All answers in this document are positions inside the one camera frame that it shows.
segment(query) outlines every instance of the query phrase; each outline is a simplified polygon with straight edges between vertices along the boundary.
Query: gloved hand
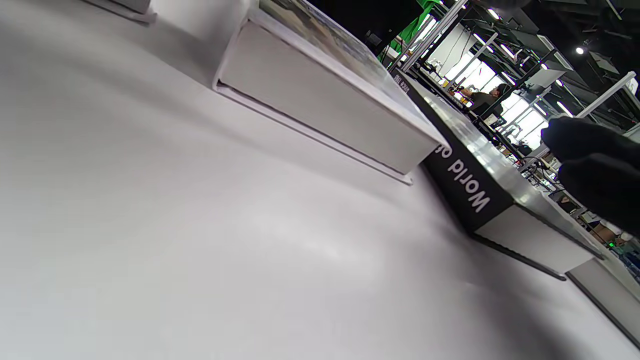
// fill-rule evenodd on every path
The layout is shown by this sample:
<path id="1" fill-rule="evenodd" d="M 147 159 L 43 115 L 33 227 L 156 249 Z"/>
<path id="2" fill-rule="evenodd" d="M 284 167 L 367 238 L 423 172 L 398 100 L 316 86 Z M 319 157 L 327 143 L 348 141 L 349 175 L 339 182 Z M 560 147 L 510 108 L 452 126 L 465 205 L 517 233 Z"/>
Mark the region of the gloved hand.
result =
<path id="1" fill-rule="evenodd" d="M 640 238 L 640 171 L 603 154 L 563 163 L 558 179 L 589 210 Z"/>
<path id="2" fill-rule="evenodd" d="M 588 209 L 640 236 L 640 144 L 581 119 L 549 121 L 542 140 L 563 163 L 559 180 Z"/>

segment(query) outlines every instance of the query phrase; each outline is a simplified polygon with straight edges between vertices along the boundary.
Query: white metal pole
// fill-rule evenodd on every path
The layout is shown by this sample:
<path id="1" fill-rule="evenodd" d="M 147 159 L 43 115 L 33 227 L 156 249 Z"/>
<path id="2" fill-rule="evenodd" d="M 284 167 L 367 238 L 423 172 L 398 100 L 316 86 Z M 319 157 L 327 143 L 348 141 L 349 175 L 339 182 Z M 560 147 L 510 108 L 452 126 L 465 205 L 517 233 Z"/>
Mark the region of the white metal pole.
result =
<path id="1" fill-rule="evenodd" d="M 465 67 L 462 68 L 462 70 L 460 70 L 453 78 L 451 78 L 451 82 L 455 83 L 456 80 L 460 77 L 460 75 L 462 75 L 465 71 L 467 71 L 467 69 L 471 66 L 471 63 L 474 62 L 475 59 L 477 59 L 478 57 L 480 57 L 480 54 L 482 54 L 484 52 L 484 50 L 489 47 L 489 45 L 493 44 L 493 41 L 495 40 L 495 38 L 498 37 L 498 33 L 493 33 L 493 35 L 491 36 L 491 38 L 489 39 L 489 41 L 487 41 L 481 48 L 480 50 L 478 50 L 478 52 L 474 55 L 473 58 L 471 58 L 471 60 L 469 60 L 469 62 L 465 65 Z"/>
<path id="2" fill-rule="evenodd" d="M 605 91 L 599 98 L 596 99 L 596 101 L 592 102 L 589 106 L 587 106 L 586 108 L 584 108 L 584 110 L 582 110 L 578 115 L 576 115 L 575 117 L 577 117 L 578 119 L 583 119 L 584 117 L 586 117 L 587 115 L 589 115 L 590 113 L 592 113 L 594 110 L 596 110 L 600 105 L 602 105 L 606 100 L 608 100 L 610 97 L 613 96 L 613 94 L 615 94 L 616 92 L 618 92 L 618 90 L 622 89 L 625 85 L 627 85 L 627 83 L 629 81 L 631 81 L 631 79 L 636 77 L 636 73 L 633 71 L 630 71 L 624 78 L 620 79 L 619 82 L 617 82 L 615 85 L 613 85 L 610 89 L 608 89 L 607 91 Z"/>
<path id="3" fill-rule="evenodd" d="M 413 66 L 413 64 L 418 61 L 418 59 L 424 54 L 424 52 L 427 51 L 429 46 L 433 44 L 433 42 L 436 40 L 436 37 L 438 37 L 441 32 L 447 29 L 455 21 L 456 17 L 458 16 L 458 12 L 460 12 L 462 6 L 464 6 L 467 1 L 468 0 L 456 1 L 451 9 L 442 17 L 442 19 L 440 19 L 438 26 L 436 26 L 436 28 L 424 39 L 424 41 L 421 42 L 420 45 L 418 45 L 418 48 L 416 48 L 413 54 L 409 56 L 407 61 L 402 66 L 403 71 L 406 72 L 407 70 L 409 70 L 411 66 Z"/>

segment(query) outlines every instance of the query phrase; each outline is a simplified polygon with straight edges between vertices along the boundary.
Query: book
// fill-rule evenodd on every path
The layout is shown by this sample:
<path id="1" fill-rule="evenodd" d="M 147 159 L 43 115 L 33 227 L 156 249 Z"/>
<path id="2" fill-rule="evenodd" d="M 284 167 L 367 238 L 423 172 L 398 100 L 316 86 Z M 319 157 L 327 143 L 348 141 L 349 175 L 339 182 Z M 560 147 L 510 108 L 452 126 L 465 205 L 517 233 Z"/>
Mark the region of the book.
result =
<path id="1" fill-rule="evenodd" d="M 394 177 L 446 143 L 368 48 L 305 0 L 254 2 L 213 88 Z"/>

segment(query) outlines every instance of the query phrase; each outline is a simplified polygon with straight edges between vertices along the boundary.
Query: ceiling light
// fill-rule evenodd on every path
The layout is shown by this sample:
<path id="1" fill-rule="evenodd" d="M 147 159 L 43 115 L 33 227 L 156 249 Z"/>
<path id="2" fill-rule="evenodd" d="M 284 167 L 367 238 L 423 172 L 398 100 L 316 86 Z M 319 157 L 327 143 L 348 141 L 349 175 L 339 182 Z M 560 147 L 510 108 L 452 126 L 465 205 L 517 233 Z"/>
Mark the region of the ceiling light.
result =
<path id="1" fill-rule="evenodd" d="M 500 15 L 498 15 L 498 13 L 497 13 L 497 12 L 495 12 L 495 10 L 494 10 L 494 9 L 487 9 L 487 12 L 488 12 L 489 14 L 491 14 L 491 16 L 492 16 L 494 19 L 496 19 L 496 20 L 500 20 Z"/>
<path id="2" fill-rule="evenodd" d="M 504 50 L 505 53 L 507 53 L 510 57 L 512 58 L 516 58 L 516 56 L 509 50 L 508 47 L 504 46 L 504 44 L 500 44 L 500 47 L 502 48 L 502 50 Z"/>
<path id="3" fill-rule="evenodd" d="M 507 73 L 506 73 L 506 72 L 503 72 L 503 73 L 502 73 L 502 75 L 503 75 L 505 78 L 507 78 L 507 80 L 508 80 L 512 85 L 515 85 L 515 84 L 516 84 L 516 83 L 514 83 L 514 82 L 513 82 L 513 80 L 512 80 L 512 79 L 507 75 Z"/>
<path id="4" fill-rule="evenodd" d="M 562 110 L 564 110 L 564 112 L 565 112 L 567 115 L 569 115 L 570 117 L 573 117 L 573 114 L 569 111 L 569 109 L 567 109 L 567 108 L 564 106 L 564 104 L 563 104 L 563 103 L 561 103 L 561 102 L 559 102 L 559 101 L 558 101 L 557 103 L 558 103 L 558 106 L 560 106 L 560 108 L 561 108 Z"/>
<path id="5" fill-rule="evenodd" d="M 478 34 L 474 34 L 474 36 L 476 37 L 476 39 L 478 39 L 478 41 L 480 41 L 480 44 L 486 44 L 486 42 L 484 42 L 484 40 L 482 40 L 482 38 Z"/>
<path id="6" fill-rule="evenodd" d="M 540 111 L 542 113 L 542 115 L 547 116 L 547 112 L 545 112 L 544 110 L 542 110 L 542 108 L 540 107 L 540 105 L 538 104 L 533 104 L 533 106 L 536 107 L 536 109 L 538 109 L 538 111 Z"/>

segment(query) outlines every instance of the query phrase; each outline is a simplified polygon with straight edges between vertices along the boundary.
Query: white tabletop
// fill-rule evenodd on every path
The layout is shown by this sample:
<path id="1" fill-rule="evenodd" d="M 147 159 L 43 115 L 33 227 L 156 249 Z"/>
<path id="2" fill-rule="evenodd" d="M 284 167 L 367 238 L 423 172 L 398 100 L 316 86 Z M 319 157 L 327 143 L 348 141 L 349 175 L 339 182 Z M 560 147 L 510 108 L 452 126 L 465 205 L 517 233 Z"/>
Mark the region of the white tabletop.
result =
<path id="1" fill-rule="evenodd" d="M 638 358 L 574 285 L 462 235 L 421 173 L 212 93 L 163 29 L 0 3 L 3 358 Z"/>

